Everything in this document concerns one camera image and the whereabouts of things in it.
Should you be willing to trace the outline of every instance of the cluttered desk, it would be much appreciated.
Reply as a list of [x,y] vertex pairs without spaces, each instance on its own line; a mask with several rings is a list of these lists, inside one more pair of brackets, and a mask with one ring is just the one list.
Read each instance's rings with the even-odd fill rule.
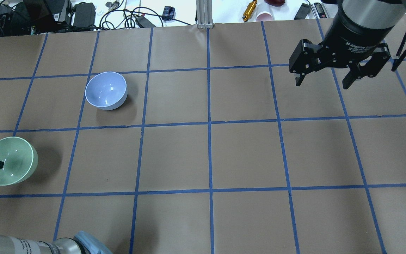
[[63,2],[0,4],[0,254],[406,253],[406,1]]

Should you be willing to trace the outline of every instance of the power adapter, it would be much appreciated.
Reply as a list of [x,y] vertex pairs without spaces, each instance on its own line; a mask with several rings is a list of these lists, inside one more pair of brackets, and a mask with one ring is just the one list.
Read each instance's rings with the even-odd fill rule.
[[140,28],[151,28],[151,27],[156,27],[151,23],[147,18],[144,16],[138,16],[136,18],[136,23]]
[[[75,5],[76,12],[74,13],[73,26],[89,27],[95,23],[95,5],[92,3]],[[83,29],[81,31],[91,31],[93,29]]]

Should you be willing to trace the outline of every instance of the label sticker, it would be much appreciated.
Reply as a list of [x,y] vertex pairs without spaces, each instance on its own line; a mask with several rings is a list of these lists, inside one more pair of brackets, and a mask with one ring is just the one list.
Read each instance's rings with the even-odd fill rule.
[[40,254],[40,247],[36,241],[24,240],[9,236],[15,246],[14,254]]

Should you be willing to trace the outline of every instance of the light blue bowl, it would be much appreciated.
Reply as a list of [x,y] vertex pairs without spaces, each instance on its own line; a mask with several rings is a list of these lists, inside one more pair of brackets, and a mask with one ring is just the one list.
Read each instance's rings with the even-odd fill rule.
[[128,96],[126,80],[116,72],[107,71],[93,77],[86,86],[86,100],[103,110],[121,106]]

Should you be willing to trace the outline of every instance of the metal cylinder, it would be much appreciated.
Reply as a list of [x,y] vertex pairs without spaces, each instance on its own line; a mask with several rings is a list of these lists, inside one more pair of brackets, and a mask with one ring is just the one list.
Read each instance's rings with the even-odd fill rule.
[[53,243],[38,242],[0,235],[0,254],[84,254],[82,247],[70,238]]
[[350,20],[368,29],[391,28],[406,12],[396,0],[344,0],[343,10]]

